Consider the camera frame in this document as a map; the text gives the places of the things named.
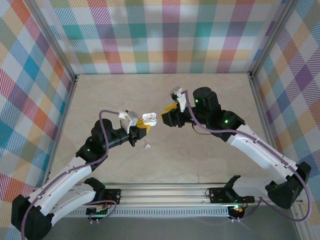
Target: beige floor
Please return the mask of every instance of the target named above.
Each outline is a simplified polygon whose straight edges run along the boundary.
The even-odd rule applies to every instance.
[[[160,113],[172,103],[169,92],[176,86],[188,90],[191,98],[196,88],[210,87],[223,109],[237,113],[264,139],[246,74],[82,75],[50,177],[85,143],[102,109],[138,115],[156,112],[159,118],[136,147],[125,143],[110,150],[109,158],[91,174],[101,182],[224,183],[233,175],[265,176],[257,164],[219,138],[196,134],[191,125],[178,128],[162,123]],[[120,127],[117,117],[104,117],[114,128]],[[147,143],[151,148],[145,149]]]

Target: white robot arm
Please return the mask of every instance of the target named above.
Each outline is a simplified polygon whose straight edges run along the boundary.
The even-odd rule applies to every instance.
[[[29,196],[18,195],[13,200],[11,223],[21,233],[24,232],[22,239],[24,235],[29,240],[43,239],[58,220],[92,201],[107,202],[112,196],[111,202],[119,204],[121,190],[105,189],[104,184],[93,177],[86,179],[76,189],[70,189],[102,164],[108,157],[108,149],[125,142],[130,142],[134,147],[138,140],[147,135],[150,127],[156,125],[156,116],[155,113],[146,113],[139,118],[132,111],[119,112],[119,129],[113,129],[111,121],[104,118],[101,122],[106,131],[106,140],[98,120],[91,130],[91,136],[58,175]]]
[[[311,167],[306,162],[297,164],[288,159],[260,139],[234,112],[222,110],[216,93],[209,87],[200,87],[193,92],[194,107],[188,105],[189,98],[182,88],[176,87],[170,95],[176,103],[167,107],[162,114],[162,120],[166,125],[179,128],[185,123],[199,125],[209,130],[212,135],[238,148],[269,175],[268,178],[234,176],[224,189],[210,189],[211,203],[219,201],[225,203],[226,199],[230,203],[241,203],[244,197],[250,201],[254,201],[254,197],[257,197],[269,198],[284,209],[292,206],[304,188],[292,170],[296,171],[306,183],[311,172]]]

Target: plaid wall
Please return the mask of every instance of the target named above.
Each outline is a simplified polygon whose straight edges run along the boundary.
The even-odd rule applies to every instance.
[[[76,73],[144,74],[247,72],[285,0],[37,2]]]
[[[44,178],[71,80],[23,0],[0,0],[0,239],[11,202]]]
[[[278,149],[312,167],[320,233],[320,1],[300,0],[257,75],[259,93]]]

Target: black bracket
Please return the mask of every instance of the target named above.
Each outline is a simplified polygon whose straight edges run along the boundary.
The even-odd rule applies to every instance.
[[[30,206],[28,199],[29,197],[24,197],[20,194],[12,201],[11,223],[20,232],[23,217]],[[40,209],[40,207],[33,206],[26,218],[24,235],[29,240],[43,239],[49,233],[52,227],[51,220],[54,214],[49,213],[48,215],[44,216],[40,212]]]
[[[120,199],[121,199],[121,189],[105,189],[103,193],[103,198],[104,200],[113,200],[116,202],[116,204],[120,204]],[[85,211],[86,215],[91,215],[92,220],[99,220],[102,217],[95,217],[95,215],[107,215],[109,208],[107,207],[110,204],[106,204],[106,208],[97,211],[95,207],[88,207]]]
[[[252,204],[255,202],[255,197],[253,196],[239,196],[233,190],[234,183],[241,176],[233,176],[224,187],[211,187],[209,188],[210,203],[211,204]]]

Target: small white object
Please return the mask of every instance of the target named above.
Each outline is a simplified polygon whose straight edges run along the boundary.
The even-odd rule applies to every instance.
[[[137,125],[138,116],[134,111],[119,112],[118,117],[121,119],[121,127],[126,131],[127,134],[129,133],[129,129],[131,126]]]
[[[128,113],[123,112],[123,111],[120,111],[120,112],[119,112],[119,115],[118,115],[118,118],[120,118],[120,119],[126,119],[127,116],[128,116]]]
[[[142,115],[143,124],[154,126],[157,124],[157,114],[155,112],[145,113]]]
[[[100,212],[100,211],[102,211],[103,210],[103,207],[102,206],[97,206],[96,208],[95,208],[95,211],[96,212]]]
[[[180,105],[180,111],[183,113],[187,107],[187,99],[186,99],[186,94],[182,93],[184,90],[179,87],[176,86],[171,92],[170,92],[170,96],[172,97],[173,95],[176,95],[176,102],[179,103]]]

